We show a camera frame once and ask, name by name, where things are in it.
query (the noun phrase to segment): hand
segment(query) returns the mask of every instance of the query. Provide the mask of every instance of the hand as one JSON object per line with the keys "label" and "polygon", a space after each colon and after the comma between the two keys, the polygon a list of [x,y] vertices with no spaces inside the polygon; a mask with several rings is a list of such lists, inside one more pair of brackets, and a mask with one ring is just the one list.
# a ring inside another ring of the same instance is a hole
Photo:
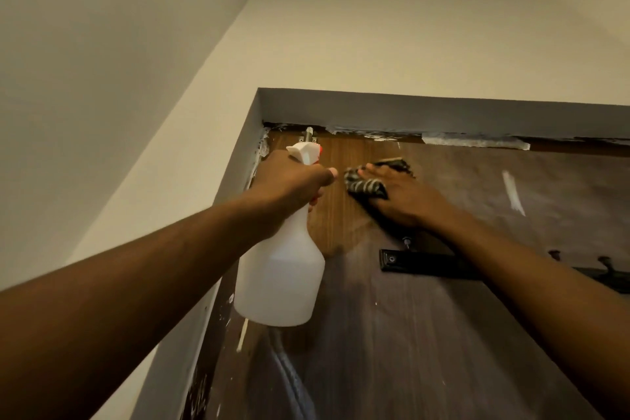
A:
{"label": "hand", "polygon": [[434,228],[455,209],[434,187],[407,173],[370,163],[358,173],[365,179],[378,178],[383,182],[389,199],[372,198],[370,202],[383,216],[401,226]]}
{"label": "hand", "polygon": [[311,211],[324,194],[323,187],[332,184],[337,175],[335,168],[324,168],[319,163],[303,165],[288,151],[275,150],[258,165],[249,194],[270,202],[282,224],[307,203]]}

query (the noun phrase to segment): wood grain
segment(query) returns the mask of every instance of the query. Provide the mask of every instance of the wood grain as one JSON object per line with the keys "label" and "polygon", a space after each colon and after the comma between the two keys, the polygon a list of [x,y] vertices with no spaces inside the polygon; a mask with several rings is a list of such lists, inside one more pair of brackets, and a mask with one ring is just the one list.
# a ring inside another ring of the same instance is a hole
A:
{"label": "wood grain", "polygon": [[[272,148],[297,133],[271,133]],[[429,146],[322,136],[321,162],[341,172],[404,156],[452,202],[571,265],[630,268],[628,158]],[[510,207],[502,170],[526,216]],[[401,249],[331,186],[309,217],[326,258],[312,319],[272,330],[232,309],[206,418],[310,419],[296,410],[273,343],[282,347],[319,419],[595,419],[579,394],[481,282],[382,273],[378,250]]]}

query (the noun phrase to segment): white spray bottle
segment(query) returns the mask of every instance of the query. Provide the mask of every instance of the white spray bottle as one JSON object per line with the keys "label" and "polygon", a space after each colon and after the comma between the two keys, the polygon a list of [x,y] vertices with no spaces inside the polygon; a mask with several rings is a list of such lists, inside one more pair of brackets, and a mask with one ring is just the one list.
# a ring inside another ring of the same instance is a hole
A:
{"label": "white spray bottle", "polygon": [[[287,146],[305,165],[319,160],[311,141]],[[306,229],[308,204],[288,217],[271,238],[256,244],[240,259],[234,308],[259,324],[299,326],[311,318],[324,274],[324,256]]]}

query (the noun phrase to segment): forearm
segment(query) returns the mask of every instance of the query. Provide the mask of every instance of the forearm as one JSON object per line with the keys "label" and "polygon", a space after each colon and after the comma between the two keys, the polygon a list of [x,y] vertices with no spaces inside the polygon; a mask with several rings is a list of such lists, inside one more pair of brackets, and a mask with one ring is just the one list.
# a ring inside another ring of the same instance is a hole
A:
{"label": "forearm", "polygon": [[614,411],[630,411],[630,310],[624,298],[456,208],[431,229],[509,299],[574,380],[597,390]]}
{"label": "forearm", "polygon": [[0,293],[0,417],[89,418],[268,214],[241,197]]}

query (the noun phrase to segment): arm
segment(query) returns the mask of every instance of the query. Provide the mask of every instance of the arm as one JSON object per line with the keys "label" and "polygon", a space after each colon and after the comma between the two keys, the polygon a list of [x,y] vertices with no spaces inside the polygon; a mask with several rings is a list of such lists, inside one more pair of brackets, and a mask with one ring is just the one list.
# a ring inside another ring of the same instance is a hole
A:
{"label": "arm", "polygon": [[0,293],[0,417],[89,418],[234,261],[335,176],[273,152],[234,201]]}
{"label": "arm", "polygon": [[602,413],[630,413],[630,308],[623,297],[511,241],[427,184],[387,167],[368,165],[366,171],[386,185],[389,200],[374,200],[385,216],[454,244]]}

